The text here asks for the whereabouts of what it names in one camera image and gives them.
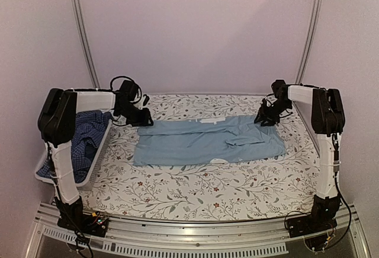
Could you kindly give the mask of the light blue t-shirt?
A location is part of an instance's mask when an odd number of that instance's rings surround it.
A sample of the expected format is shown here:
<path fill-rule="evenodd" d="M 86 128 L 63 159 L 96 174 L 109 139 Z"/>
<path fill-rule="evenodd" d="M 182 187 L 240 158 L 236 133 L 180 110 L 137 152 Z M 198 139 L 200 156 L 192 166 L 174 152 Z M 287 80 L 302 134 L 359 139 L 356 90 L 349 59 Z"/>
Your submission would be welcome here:
<path fill-rule="evenodd" d="M 253 115 L 182 121 L 155 121 L 137 130 L 134 165 L 204 165 L 213 160 L 248 162 L 285 154 L 274 126 L 262 127 Z"/>

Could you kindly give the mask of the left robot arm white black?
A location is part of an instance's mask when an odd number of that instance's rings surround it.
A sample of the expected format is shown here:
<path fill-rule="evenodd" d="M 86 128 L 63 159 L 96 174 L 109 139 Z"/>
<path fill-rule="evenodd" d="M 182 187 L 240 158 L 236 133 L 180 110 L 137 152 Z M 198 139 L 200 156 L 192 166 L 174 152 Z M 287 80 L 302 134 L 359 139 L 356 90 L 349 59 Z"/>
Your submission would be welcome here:
<path fill-rule="evenodd" d="M 77 114 L 95 110 L 111 111 L 116 117 L 123 117 L 127 125 L 153 125 L 147 108 L 149 96 L 142 92 L 132 78 L 116 78 L 123 81 L 119 89 L 52 88 L 38 118 L 37 126 L 46 146 L 56 205 L 61 217 L 76 231 L 82 231 L 88 226 L 72 167 L 71 146 Z"/>

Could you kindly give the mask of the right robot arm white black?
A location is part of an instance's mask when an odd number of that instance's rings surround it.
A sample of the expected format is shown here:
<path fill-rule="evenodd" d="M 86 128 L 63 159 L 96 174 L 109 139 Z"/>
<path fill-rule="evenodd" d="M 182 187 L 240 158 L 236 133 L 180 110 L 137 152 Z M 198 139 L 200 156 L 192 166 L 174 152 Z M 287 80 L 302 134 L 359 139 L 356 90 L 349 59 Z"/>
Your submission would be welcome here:
<path fill-rule="evenodd" d="M 275 102 L 263 99 L 255 118 L 255 123 L 261 126 L 278 124 L 281 114 L 291 109 L 294 102 L 311 106 L 311 127 L 319 144 L 320 181 L 306 227 L 318 232 L 335 217 L 342 199 L 338 187 L 341 138 L 345 125 L 341 94 L 338 89 L 287 84 L 282 79 L 272 83 L 271 89 Z"/>

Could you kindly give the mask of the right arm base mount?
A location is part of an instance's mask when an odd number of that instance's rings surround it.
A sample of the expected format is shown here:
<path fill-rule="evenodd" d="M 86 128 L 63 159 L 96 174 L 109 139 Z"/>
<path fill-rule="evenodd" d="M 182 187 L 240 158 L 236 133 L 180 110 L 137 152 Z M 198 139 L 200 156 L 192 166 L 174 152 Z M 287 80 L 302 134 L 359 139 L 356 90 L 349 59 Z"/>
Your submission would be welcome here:
<path fill-rule="evenodd" d="M 336 219 L 328 212 L 302 213 L 298 217 L 286 216 L 284 218 L 284 227 L 291 238 L 332 230 L 336 226 Z"/>

